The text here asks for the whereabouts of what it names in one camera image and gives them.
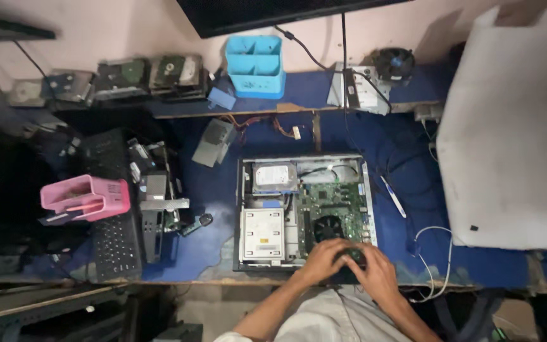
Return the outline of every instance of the pink wall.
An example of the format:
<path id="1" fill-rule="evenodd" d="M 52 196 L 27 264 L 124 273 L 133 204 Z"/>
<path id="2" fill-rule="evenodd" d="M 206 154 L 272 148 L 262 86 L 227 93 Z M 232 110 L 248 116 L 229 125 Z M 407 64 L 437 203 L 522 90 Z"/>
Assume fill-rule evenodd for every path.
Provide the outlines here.
<path id="1" fill-rule="evenodd" d="M 440 58 L 467 37 L 472 21 L 495 4 L 514 0 L 415 0 L 346 15 L 348 57 L 359 63 L 377 48 L 414 49 L 419 62 Z M 537 0 L 524 0 L 533 3 Z M 216 70 L 226 36 L 202 40 L 173 0 L 0 0 L 2 18 L 53 29 L 55 41 L 24 43 L 45 72 L 52 67 L 95 71 L 98 61 L 163 52 L 198 53 Z M 340 15 L 282 25 L 324 65 L 343 58 Z M 260 28 L 242 34 L 278 34 Z M 294 42 L 284 39 L 286 71 L 317 67 Z M 0 83 L 40 74 L 13 43 L 0 43 Z"/>

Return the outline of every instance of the black keyboard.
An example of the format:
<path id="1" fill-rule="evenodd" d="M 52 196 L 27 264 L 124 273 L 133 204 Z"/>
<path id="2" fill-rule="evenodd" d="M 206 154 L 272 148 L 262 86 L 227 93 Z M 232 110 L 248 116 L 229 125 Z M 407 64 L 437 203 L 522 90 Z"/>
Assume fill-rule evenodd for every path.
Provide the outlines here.
<path id="1" fill-rule="evenodd" d="M 124 179 L 130 190 L 131 207 L 120 214 L 93 222 L 94 261 L 97 282 L 113 279 L 138 280 L 142 274 L 140 213 L 124 130 L 115 129 L 87 137 L 80 145 L 86 173 L 111 180 Z"/>

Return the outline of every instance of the green circuit board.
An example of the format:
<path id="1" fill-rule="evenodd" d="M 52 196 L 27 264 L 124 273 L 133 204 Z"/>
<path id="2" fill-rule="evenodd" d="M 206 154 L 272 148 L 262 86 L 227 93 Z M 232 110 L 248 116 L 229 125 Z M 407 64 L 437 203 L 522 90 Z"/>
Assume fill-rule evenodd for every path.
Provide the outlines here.
<path id="1" fill-rule="evenodd" d="M 362 183 L 302 184 L 296 195 L 299 226 L 299 252 L 307 258 L 317 243 L 314 221 L 324 216 L 337 216 L 341 220 L 343 235 L 354 242 L 370 242 L 367 201 Z M 355 260 L 357 250 L 348 252 Z"/>

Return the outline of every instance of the floor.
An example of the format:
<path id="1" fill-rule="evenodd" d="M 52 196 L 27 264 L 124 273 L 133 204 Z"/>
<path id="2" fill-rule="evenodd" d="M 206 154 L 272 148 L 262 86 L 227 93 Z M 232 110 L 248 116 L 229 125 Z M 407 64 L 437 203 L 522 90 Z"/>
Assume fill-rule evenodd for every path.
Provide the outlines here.
<path id="1" fill-rule="evenodd" d="M 272 291 L 271 286 L 178 285 L 178 319 L 205 323 L 202 342 L 232 330 L 247 312 Z"/>

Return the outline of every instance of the white shirt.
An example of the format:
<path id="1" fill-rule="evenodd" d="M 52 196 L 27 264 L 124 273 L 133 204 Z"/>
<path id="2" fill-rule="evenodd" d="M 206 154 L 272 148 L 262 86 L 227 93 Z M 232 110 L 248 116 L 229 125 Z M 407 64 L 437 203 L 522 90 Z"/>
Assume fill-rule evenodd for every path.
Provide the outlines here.
<path id="1" fill-rule="evenodd" d="M 275 342 L 411 342 L 390 318 L 353 287 L 327 290 L 302 303 L 278 330 Z M 226 332 L 215 342 L 251 342 Z"/>

